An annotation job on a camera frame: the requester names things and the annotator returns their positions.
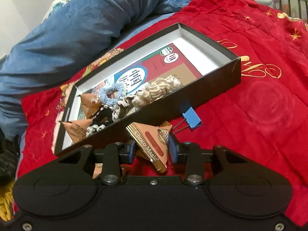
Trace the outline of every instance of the black box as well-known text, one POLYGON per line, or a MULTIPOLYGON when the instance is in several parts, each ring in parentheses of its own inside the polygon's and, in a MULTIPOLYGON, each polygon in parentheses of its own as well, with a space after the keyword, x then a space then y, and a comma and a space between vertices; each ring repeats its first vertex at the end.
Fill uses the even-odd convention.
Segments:
POLYGON ((62 121, 77 119, 76 111, 79 109, 78 105, 80 107, 78 95, 95 86, 99 80, 102 81, 103 74, 114 74, 123 69, 126 63, 137 61, 144 53, 151 53, 169 43, 177 43, 175 45, 178 49, 193 65, 198 65, 204 75, 72 146, 64 126, 61 125, 55 155, 61 156, 86 144, 98 149, 109 143, 125 141, 128 138, 125 128, 130 123, 159 126, 162 122, 181 116, 190 107, 196 108, 241 82, 239 57, 204 34, 177 23, 124 50, 78 81, 70 93, 62 121))

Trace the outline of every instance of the binder clip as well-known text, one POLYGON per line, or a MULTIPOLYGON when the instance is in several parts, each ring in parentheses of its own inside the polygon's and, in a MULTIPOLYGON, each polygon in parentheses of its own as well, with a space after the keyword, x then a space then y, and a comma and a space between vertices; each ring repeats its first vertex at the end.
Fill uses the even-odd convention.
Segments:
POLYGON ((180 121, 178 124, 176 124, 171 130, 174 130, 176 129, 179 125, 181 125, 185 120, 187 122, 187 126, 179 129, 179 130, 176 130, 174 131, 173 133, 176 134, 180 131, 182 131, 183 129, 185 128, 188 128, 190 127, 191 129, 194 129, 196 127, 199 127, 202 125, 202 122, 199 118, 199 116, 196 114, 196 112, 193 110, 192 107, 189 108, 189 110, 187 110, 185 113, 182 114, 184 119, 182 121, 180 121))

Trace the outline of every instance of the yellow yarn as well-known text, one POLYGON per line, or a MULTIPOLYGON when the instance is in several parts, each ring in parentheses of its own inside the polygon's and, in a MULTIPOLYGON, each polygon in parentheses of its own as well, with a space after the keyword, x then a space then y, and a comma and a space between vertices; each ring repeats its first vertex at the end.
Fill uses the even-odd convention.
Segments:
POLYGON ((9 221, 12 218, 11 204, 13 200, 14 180, 6 186, 0 186, 0 217, 4 221, 9 221))

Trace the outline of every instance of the round label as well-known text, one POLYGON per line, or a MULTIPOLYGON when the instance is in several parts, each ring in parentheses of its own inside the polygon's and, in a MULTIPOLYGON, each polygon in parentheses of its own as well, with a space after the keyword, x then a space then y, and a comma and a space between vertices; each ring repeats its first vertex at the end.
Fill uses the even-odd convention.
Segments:
POLYGON ((133 67, 123 73, 116 82, 124 83, 127 88, 127 94, 130 94, 143 84, 146 77, 147 73, 144 67, 133 67))
POLYGON ((157 132, 158 139, 161 141, 161 143, 168 146, 169 132, 165 129, 158 129, 157 132))
POLYGON ((166 63, 172 63, 176 61, 178 58, 179 58, 179 55, 177 53, 172 53, 172 54, 167 55, 164 61, 166 63))
POLYGON ((168 48, 164 48, 162 51, 161 51, 161 55, 165 56, 165 55, 169 55, 171 54, 173 51, 173 48, 172 47, 168 47, 168 48))

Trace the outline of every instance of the metal bolt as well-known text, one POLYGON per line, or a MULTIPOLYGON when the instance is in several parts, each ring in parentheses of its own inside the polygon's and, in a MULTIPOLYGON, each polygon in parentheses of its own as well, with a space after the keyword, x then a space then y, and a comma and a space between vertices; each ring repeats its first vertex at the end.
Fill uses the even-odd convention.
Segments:
POLYGON ((104 176, 103 180, 107 183, 113 183, 118 180, 118 177, 116 175, 106 175, 104 176))
POLYGON ((202 177, 199 175, 190 175, 187 177, 187 180, 191 183, 198 183, 202 181, 202 177))
POLYGON ((275 226, 275 231, 282 231, 282 230, 284 230, 284 228, 285 228, 285 225, 283 223, 278 223, 275 226))
POLYGON ((23 228, 24 231, 31 231, 32 230, 32 226, 29 223, 24 223, 22 225, 22 228, 23 228))
POLYGON ((157 184, 157 180, 151 180, 151 181, 150 181, 150 184, 151 184, 151 185, 156 185, 156 184, 157 184))

